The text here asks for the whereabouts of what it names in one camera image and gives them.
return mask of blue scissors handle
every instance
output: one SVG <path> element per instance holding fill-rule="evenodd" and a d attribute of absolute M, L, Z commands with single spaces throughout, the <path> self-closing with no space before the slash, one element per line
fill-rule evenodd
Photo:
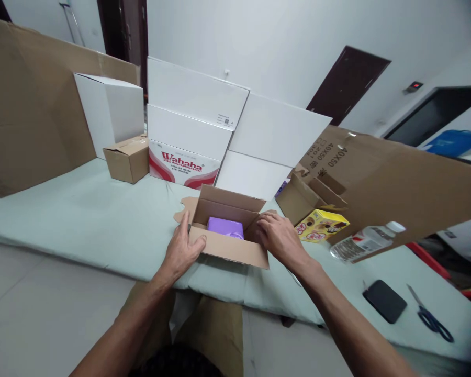
<path fill-rule="evenodd" d="M 417 312 L 419 318 L 424 324 L 432 331 L 439 333 L 443 339 L 445 339 L 449 343 L 454 342 L 454 337 L 450 332 L 447 330 L 445 326 L 443 326 L 432 314 L 429 310 L 424 308 L 423 306 L 419 306 L 419 311 Z"/>

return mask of scissors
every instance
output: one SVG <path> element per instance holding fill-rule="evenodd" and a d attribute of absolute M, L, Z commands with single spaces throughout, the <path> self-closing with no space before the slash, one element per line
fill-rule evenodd
<path fill-rule="evenodd" d="M 408 285 L 408 289 L 410 290 L 410 293 L 412 294 L 413 298 L 415 298 L 415 300 L 417 301 L 417 303 L 419 304 L 419 311 L 417 312 L 417 314 L 419 315 L 419 318 L 422 322 L 424 322 L 424 324 L 432 331 L 432 332 L 437 332 L 438 334 L 440 334 L 442 336 L 443 339 L 445 339 L 447 342 L 449 343 L 453 343 L 454 342 L 454 337 L 452 336 L 452 334 L 450 334 L 450 332 L 446 329 L 445 326 L 443 326 L 432 314 L 429 310 L 427 310 L 424 306 L 424 304 L 422 303 L 422 301 L 420 301 L 419 297 L 417 296 L 417 294 L 415 293 L 415 291 L 413 290 L 413 288 Z"/>

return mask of white cardboard box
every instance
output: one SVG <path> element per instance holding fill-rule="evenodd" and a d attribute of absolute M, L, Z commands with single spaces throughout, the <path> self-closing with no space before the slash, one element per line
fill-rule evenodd
<path fill-rule="evenodd" d="M 149 139 L 150 175 L 200 190 L 213 185 L 221 161 Z"/>
<path fill-rule="evenodd" d="M 148 58 L 148 103 L 235 130 L 249 90 L 155 58 Z"/>
<path fill-rule="evenodd" d="M 269 201 L 291 169 L 228 150 L 215 187 Z"/>
<path fill-rule="evenodd" d="M 143 133 L 143 89 L 125 81 L 74 73 L 96 155 Z"/>
<path fill-rule="evenodd" d="M 223 160 L 232 131 L 151 105 L 147 110 L 150 139 Z"/>
<path fill-rule="evenodd" d="M 250 93 L 229 150 L 294 167 L 331 119 Z"/>

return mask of khaki pants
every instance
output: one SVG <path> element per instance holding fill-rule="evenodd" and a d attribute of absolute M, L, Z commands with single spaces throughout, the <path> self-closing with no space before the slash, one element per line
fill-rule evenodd
<path fill-rule="evenodd" d="M 136 282 L 120 310 L 124 311 L 147 283 Z M 138 352 L 134 368 L 139 368 L 162 347 L 171 344 L 169 320 L 175 293 L 171 290 L 158 309 L 156 318 Z M 183 343 L 202 353 L 226 377 L 242 377 L 242 306 L 202 296 L 192 315 L 180 328 L 175 343 Z"/>

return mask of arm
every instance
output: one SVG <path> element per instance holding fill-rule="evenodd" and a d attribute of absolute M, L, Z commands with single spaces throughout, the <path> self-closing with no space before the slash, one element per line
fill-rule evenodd
<path fill-rule="evenodd" d="M 131 370 L 143 338 L 153 324 L 162 298 L 195 262 L 206 246 L 206 237 L 188 242 L 188 211 L 175 229 L 161 267 L 141 296 L 121 313 L 70 375 L 123 376 Z"/>
<path fill-rule="evenodd" d="M 317 306 L 354 376 L 417 376 L 305 251 L 289 219 L 265 212 L 257 224 L 264 246 L 297 277 Z"/>

